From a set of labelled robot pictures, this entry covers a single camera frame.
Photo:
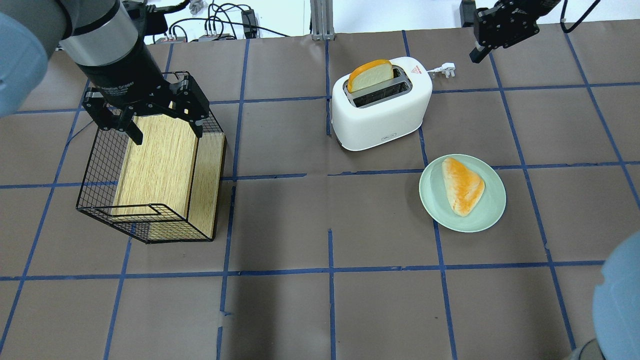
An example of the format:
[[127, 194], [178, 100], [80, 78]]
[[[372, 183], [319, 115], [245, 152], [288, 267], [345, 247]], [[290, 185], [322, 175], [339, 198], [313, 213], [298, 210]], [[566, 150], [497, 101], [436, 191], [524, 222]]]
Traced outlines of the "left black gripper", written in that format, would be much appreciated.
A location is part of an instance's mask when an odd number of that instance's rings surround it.
[[125, 133], [135, 145], [144, 135], [134, 116], [166, 115], [189, 123], [197, 138], [210, 116], [210, 104], [188, 71], [162, 72], [146, 47], [135, 47], [110, 64], [82, 67], [91, 86], [82, 107], [99, 130]]

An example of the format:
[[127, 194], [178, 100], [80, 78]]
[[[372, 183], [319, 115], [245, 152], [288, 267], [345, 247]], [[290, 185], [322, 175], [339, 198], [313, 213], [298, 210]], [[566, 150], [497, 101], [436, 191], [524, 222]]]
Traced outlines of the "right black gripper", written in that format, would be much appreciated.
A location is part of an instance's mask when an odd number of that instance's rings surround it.
[[511, 47], [537, 35], [537, 20], [558, 4], [558, 0], [498, 0], [493, 7], [478, 7], [473, 14], [476, 46], [470, 51], [470, 60], [479, 64], [492, 50]]

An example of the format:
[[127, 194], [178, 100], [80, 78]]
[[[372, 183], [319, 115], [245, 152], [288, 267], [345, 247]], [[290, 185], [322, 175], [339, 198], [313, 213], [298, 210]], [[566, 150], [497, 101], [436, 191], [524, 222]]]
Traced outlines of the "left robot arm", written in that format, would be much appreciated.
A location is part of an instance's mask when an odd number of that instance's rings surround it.
[[146, 0], [3, 0], [0, 3], [0, 113], [11, 116], [44, 79], [60, 47], [93, 85], [82, 107], [103, 131], [125, 133], [137, 145], [135, 117], [165, 115], [189, 124], [195, 136], [211, 118], [196, 80], [167, 82], [144, 38], [169, 27], [166, 14], [192, 5], [156, 7]]

